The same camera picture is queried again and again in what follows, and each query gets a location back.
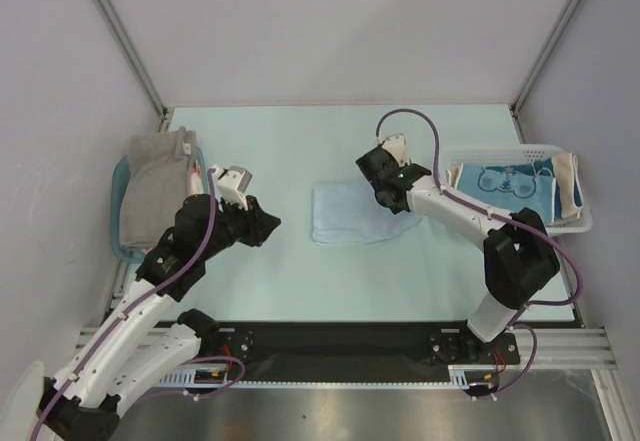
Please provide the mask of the light blue towel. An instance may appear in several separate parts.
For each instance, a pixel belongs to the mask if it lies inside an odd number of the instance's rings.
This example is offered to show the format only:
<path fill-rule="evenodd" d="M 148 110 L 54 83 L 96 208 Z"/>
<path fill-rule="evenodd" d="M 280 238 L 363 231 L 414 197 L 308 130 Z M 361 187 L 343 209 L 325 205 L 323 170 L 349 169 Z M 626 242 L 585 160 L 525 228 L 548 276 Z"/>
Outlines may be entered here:
<path fill-rule="evenodd" d="M 312 189 L 311 239 L 319 245 L 367 245 L 398 238 L 422 217 L 380 206 L 366 181 L 316 184 Z"/>

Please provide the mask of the teal beige Doraemon towel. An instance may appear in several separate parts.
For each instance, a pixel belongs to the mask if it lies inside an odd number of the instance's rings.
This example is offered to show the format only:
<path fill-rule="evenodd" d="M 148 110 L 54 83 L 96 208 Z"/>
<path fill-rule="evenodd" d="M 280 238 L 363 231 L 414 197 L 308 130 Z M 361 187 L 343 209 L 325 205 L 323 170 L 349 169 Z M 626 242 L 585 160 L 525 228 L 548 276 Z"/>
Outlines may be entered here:
<path fill-rule="evenodd" d="M 550 226 L 580 218 L 584 207 L 584 200 L 578 176 L 577 156 L 573 153 L 562 152 L 542 160 L 504 166 L 533 163 L 550 168 L 557 180 L 560 213 Z"/>

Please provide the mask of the dark blue towel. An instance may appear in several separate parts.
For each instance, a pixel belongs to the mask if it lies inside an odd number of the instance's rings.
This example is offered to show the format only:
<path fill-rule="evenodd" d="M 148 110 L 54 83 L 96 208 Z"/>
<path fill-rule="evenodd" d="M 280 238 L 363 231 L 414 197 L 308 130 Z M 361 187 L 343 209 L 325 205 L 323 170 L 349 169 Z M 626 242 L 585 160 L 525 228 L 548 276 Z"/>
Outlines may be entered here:
<path fill-rule="evenodd" d="M 446 180 L 453 188 L 481 203 L 513 213 L 529 208 L 546 226 L 560 213 L 557 180 L 546 166 L 460 163 L 446 170 Z"/>

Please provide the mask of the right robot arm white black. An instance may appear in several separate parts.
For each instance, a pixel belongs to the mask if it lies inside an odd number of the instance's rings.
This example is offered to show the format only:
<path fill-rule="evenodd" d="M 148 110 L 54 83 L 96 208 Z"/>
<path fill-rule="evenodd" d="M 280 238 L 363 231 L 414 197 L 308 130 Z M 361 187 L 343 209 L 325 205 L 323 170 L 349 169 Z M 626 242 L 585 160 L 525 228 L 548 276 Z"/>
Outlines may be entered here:
<path fill-rule="evenodd" d="M 463 356 L 481 363 L 493 355 L 496 338 L 559 273 L 560 262 L 540 216 L 517 213 L 465 195 L 440 180 L 436 168 L 410 160 L 401 143 L 384 141 L 356 160 L 376 202 L 394 214 L 410 212 L 439 222 L 483 254 L 487 293 L 465 321 Z"/>

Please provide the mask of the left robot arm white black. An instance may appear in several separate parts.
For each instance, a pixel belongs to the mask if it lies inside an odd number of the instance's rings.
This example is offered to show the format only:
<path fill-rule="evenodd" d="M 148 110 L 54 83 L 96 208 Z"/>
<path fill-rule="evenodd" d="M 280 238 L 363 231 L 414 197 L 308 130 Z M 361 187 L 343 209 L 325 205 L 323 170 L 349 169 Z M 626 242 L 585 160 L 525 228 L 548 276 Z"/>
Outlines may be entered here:
<path fill-rule="evenodd" d="M 207 261 L 236 243 L 261 246 L 281 224 L 253 196 L 241 207 L 194 195 L 146 255 L 120 303 L 73 360 L 44 382 L 31 437 L 48 427 L 64 440 L 107 440 L 127 411 L 167 372 L 186 362 L 242 362 L 219 356 L 218 325 L 184 312 L 155 344 L 139 344 L 205 275 Z"/>

